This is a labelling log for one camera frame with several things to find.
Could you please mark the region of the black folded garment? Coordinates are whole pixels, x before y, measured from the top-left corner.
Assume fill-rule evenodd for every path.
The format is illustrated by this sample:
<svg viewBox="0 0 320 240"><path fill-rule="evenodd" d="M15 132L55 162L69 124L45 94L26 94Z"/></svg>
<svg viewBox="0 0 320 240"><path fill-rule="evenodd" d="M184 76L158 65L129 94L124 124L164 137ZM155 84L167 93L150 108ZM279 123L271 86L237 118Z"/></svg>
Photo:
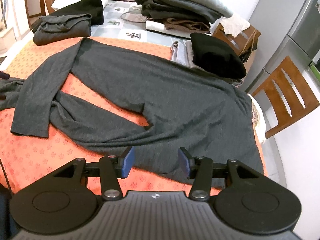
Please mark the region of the black folded garment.
<svg viewBox="0 0 320 240"><path fill-rule="evenodd" d="M101 25L104 23L103 10L102 0L81 0L52 12L50 15L66 16L91 14L91 25Z"/></svg>

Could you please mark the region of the orange flower-pattern mat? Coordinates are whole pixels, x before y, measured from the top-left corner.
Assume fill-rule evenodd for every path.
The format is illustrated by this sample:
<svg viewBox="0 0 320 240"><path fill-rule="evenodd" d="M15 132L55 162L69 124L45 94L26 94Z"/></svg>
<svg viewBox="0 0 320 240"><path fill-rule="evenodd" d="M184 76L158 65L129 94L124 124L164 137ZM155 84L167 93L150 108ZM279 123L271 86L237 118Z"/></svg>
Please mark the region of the orange flower-pattern mat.
<svg viewBox="0 0 320 240"><path fill-rule="evenodd" d="M48 57L77 42L79 42L78 38L71 38L46 46L37 46L33 41L29 41L16 56L7 57L1 64L1 69L10 76L26 79ZM143 117L113 105L72 75L68 76L62 90L138 125L146 125ZM13 115L12 108L1 111L1 161L3 163L1 184L10 185L14 192L76 157L85 158L88 162L98 161L101 157L77 146L53 126L49 126L47 139L13 135L10 132ZM178 183L136 168L131 170L126 179L121 179L119 182L123 192L128 190L189 192L191 188L189 184Z"/></svg>

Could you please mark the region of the dark grey long-sleeve garment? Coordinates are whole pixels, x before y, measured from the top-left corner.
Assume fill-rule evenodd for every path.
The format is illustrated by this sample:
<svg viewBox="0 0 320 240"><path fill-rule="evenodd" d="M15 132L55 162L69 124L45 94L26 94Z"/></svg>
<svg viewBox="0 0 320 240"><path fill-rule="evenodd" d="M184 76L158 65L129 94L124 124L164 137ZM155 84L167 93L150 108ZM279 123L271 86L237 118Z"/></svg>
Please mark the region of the dark grey long-sleeve garment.
<svg viewBox="0 0 320 240"><path fill-rule="evenodd" d="M69 74L116 106L144 116L139 126L62 91ZM50 56L27 79L1 81L1 109L15 110L11 132L48 137L53 125L101 154L136 149L135 166L186 182L178 149L218 163L236 159L263 172L252 100L233 85L169 60L83 38Z"/></svg>

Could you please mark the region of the brown wooden chair right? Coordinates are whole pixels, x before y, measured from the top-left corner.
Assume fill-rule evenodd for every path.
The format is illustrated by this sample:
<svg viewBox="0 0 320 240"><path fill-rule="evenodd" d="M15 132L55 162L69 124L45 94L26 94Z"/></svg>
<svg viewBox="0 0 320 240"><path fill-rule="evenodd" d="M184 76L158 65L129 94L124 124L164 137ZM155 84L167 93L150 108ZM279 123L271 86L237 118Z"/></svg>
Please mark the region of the brown wooden chair right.
<svg viewBox="0 0 320 240"><path fill-rule="evenodd" d="M267 139L319 107L315 94L288 56L252 93L252 96L260 92L266 94L278 122L277 126L266 131Z"/></svg>

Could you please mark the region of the silver refrigerator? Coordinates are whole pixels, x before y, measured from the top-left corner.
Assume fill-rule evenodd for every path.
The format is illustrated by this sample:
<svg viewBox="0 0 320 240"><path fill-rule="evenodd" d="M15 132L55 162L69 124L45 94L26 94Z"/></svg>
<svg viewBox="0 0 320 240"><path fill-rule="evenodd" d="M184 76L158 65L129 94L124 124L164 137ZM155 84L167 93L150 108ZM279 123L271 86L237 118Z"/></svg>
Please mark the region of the silver refrigerator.
<svg viewBox="0 0 320 240"><path fill-rule="evenodd" d="M241 90L255 90L291 56L304 70L319 52L319 0L259 0L249 22L261 33Z"/></svg>

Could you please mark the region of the folded dark grey garment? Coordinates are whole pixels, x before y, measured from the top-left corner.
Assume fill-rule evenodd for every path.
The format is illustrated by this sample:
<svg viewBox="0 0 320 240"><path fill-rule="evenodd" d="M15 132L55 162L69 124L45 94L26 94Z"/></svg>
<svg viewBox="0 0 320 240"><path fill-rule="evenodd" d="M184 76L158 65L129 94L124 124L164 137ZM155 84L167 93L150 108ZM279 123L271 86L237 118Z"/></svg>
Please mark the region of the folded dark grey garment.
<svg viewBox="0 0 320 240"><path fill-rule="evenodd" d="M37 46L44 46L56 41L91 35L91 14L41 16L41 23L33 36Z"/></svg>

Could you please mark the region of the black folded sweater stack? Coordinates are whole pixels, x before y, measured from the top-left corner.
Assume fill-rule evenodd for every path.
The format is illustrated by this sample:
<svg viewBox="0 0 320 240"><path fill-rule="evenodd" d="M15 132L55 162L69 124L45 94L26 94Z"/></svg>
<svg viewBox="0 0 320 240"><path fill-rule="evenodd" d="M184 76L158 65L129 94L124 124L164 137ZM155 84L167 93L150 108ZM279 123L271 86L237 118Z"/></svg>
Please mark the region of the black folded sweater stack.
<svg viewBox="0 0 320 240"><path fill-rule="evenodd" d="M243 62L226 42L202 33L192 33L193 63L219 77L240 80L247 72Z"/></svg>

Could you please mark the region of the pile of dark clothes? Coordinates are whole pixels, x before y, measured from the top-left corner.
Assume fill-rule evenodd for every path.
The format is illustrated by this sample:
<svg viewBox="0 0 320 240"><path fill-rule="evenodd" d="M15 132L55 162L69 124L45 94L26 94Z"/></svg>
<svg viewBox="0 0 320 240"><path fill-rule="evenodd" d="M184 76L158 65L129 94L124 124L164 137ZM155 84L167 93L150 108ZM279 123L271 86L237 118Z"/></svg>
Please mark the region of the pile of dark clothes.
<svg viewBox="0 0 320 240"><path fill-rule="evenodd" d="M134 0L141 14L159 22L165 29L207 34L210 25L221 17L233 16L223 0Z"/></svg>

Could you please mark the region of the grey folded garment under stack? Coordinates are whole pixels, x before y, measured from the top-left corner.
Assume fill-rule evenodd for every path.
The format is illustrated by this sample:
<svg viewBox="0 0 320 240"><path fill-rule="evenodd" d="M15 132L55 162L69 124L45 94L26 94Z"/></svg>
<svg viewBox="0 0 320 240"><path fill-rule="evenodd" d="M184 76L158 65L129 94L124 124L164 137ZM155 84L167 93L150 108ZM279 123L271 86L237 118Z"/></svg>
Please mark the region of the grey folded garment under stack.
<svg viewBox="0 0 320 240"><path fill-rule="evenodd" d="M193 63L193 56L194 56L194 53L191 47L191 40L187 40L185 42L175 41L171 45L171 58L170 58L171 61L181 64L187 68L201 70L209 74L208 71L204 70L203 68ZM211 75L227 83L230 83L235 87L240 87L244 82L244 79L235 80L235 79L230 79L226 77L219 77L212 73Z"/></svg>

